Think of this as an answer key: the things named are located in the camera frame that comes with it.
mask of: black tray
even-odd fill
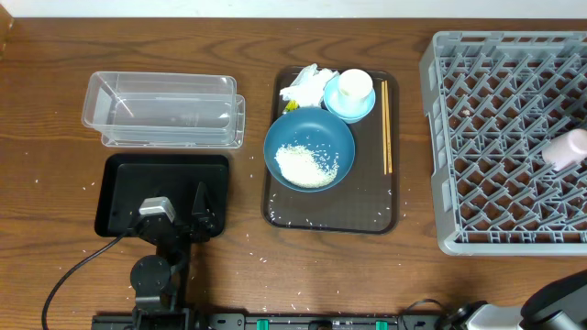
[[[279,91],[289,86],[300,70],[302,67],[289,67],[277,76],[273,92],[272,123],[282,115],[287,104],[279,96]],[[261,211],[271,225],[282,228],[385,234],[397,224],[399,89],[391,74],[382,71],[367,73],[373,79],[377,100],[367,116],[358,123],[349,125],[357,148],[355,162],[349,174],[328,190],[306,193],[283,186],[266,170]],[[388,175],[383,175],[382,81],[388,82],[390,98],[393,173]]]
[[[130,224],[145,198],[165,196],[179,218],[192,216],[197,184],[203,182],[216,205],[218,228],[224,228],[228,159],[207,155],[116,154],[105,164],[94,230],[117,237]],[[211,237],[220,232],[210,233]]]

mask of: chopsticks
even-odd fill
[[[383,137],[383,175],[393,172],[392,138],[389,119],[389,92],[387,81],[382,82],[382,137]]]

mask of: gray dish rack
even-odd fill
[[[587,161],[540,152],[587,127],[587,32],[438,32],[420,80],[440,248],[587,255]]]

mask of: light blue bowl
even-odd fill
[[[334,165],[338,156],[336,178],[320,188],[302,188],[285,180],[275,159],[277,149],[282,145],[304,145],[309,150],[324,150],[330,155],[327,164]],[[278,182],[303,193],[321,192],[333,187],[349,173],[355,159],[355,140],[349,127],[337,116],[322,108],[301,108],[279,117],[269,128],[263,148],[267,169]]]
[[[375,90],[372,89],[365,100],[359,105],[345,103],[338,93],[338,76],[332,78],[324,89],[324,104],[328,111],[344,120],[347,124],[354,124],[368,115],[375,106]],[[352,109],[353,116],[342,115],[341,109],[344,107],[355,107]]]

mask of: wire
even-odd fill
[[[129,234],[129,231],[125,231],[123,234],[121,234],[120,236],[115,238],[112,242],[106,244],[105,247],[100,248],[99,250],[95,251],[94,254],[92,254],[88,258],[85,258],[84,260],[80,261],[80,263],[73,266],[68,272],[65,273],[65,275],[63,275],[61,280],[59,280],[57,282],[57,284],[55,284],[55,287],[53,288],[53,290],[51,290],[51,293],[49,293],[49,297],[47,297],[47,300],[45,301],[45,306],[43,306],[43,313],[41,314],[41,317],[40,317],[40,321],[43,325],[43,330],[49,330],[49,327],[47,326],[47,311],[49,310],[49,305],[51,304],[51,301],[53,300],[55,293],[57,293],[57,290],[61,287],[61,285],[65,282],[65,280],[67,280],[76,270],[81,268],[83,265],[92,261],[94,258],[98,257],[99,255],[103,254],[109,248],[113,247],[116,243],[118,243],[122,238],[124,238],[128,234]]]
[[[399,316],[397,316],[397,319],[398,319],[398,324],[397,324],[397,326],[398,326],[398,329],[399,329],[400,323],[402,323],[402,324],[404,324],[404,329],[405,329],[405,330],[408,330],[408,329],[407,329],[407,324],[405,324],[405,319],[404,319],[404,316],[405,316],[405,314],[406,314],[406,313],[408,313],[408,312],[409,312],[409,311],[410,311],[412,308],[414,308],[414,307],[416,307],[416,306],[419,306],[419,305],[421,305],[421,304],[424,304],[424,303],[433,303],[433,304],[435,304],[436,306],[439,306],[439,307],[440,307],[440,309],[442,310],[442,313],[444,313],[444,315],[446,315],[446,314],[448,314],[448,313],[449,313],[449,310],[448,310],[448,309],[447,309],[447,308],[446,308],[446,307],[445,307],[445,306],[444,306],[442,303],[440,303],[439,301],[437,301],[437,300],[434,300],[434,299],[429,299],[429,298],[426,298],[426,299],[423,299],[423,300],[421,300],[421,301],[418,301],[418,302],[414,302],[414,303],[412,303],[412,304],[411,304],[411,305],[409,305],[409,306],[408,306],[406,309],[404,309],[404,310],[403,310],[403,311],[402,311],[402,312],[399,314]]]

